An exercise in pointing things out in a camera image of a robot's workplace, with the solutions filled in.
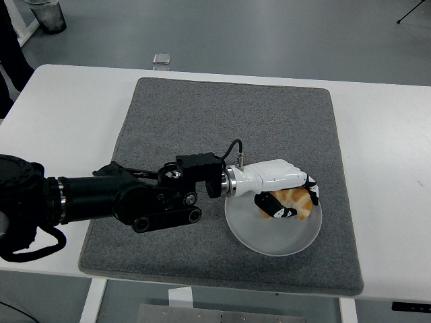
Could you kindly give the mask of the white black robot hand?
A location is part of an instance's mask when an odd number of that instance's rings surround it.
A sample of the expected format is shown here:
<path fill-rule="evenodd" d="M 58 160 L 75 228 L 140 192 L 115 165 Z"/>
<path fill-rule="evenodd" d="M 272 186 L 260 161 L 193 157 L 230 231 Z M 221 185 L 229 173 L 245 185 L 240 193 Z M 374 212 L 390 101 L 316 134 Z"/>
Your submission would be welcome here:
<path fill-rule="evenodd" d="M 317 182 L 283 159 L 262 161 L 231 169 L 231 196 L 250 193 L 252 202 L 267 219 L 307 219 L 319 203 Z"/>

